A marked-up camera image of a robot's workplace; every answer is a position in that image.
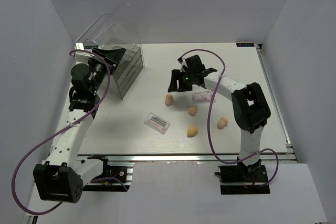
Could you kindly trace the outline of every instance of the brown egg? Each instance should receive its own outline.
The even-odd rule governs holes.
[[[196,105],[194,105],[194,106],[192,106],[188,109],[188,113],[191,116],[195,116],[197,112],[198,112],[198,107]]]
[[[194,126],[190,126],[187,131],[187,137],[194,137],[198,133],[198,129]]]
[[[172,105],[173,101],[174,101],[174,97],[171,94],[166,95],[166,100],[165,100],[166,106]]]
[[[217,129],[221,130],[228,124],[228,119],[225,117],[222,117],[220,121],[217,123]]]

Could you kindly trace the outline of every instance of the black label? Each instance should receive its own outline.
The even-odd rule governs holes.
[[[236,43],[237,47],[254,47],[253,43]]]

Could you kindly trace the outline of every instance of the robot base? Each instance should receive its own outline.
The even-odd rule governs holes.
[[[220,166],[219,170],[220,172],[215,175],[221,180],[222,195],[270,194],[268,185],[260,187],[268,181],[264,165],[249,173],[248,177],[245,177],[240,167],[236,165]]]

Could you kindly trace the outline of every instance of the transparent acrylic box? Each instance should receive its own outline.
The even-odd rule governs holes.
[[[126,49],[111,75],[109,93],[123,99],[144,67],[141,38],[147,30],[143,18],[127,3],[119,5],[112,14],[103,14],[76,42],[91,50]]]

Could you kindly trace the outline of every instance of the white wall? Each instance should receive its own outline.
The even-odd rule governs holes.
[[[336,0],[287,0],[264,44],[295,153],[329,223],[336,223],[335,17]]]
[[[151,25],[143,42],[263,43],[286,0],[51,0],[75,40],[102,12],[129,2]]]
[[[24,212],[11,194],[21,157],[55,130],[73,59],[73,47],[50,0],[0,0],[0,222],[21,223]],[[27,204],[33,168],[47,148],[37,150],[18,174],[17,191]]]

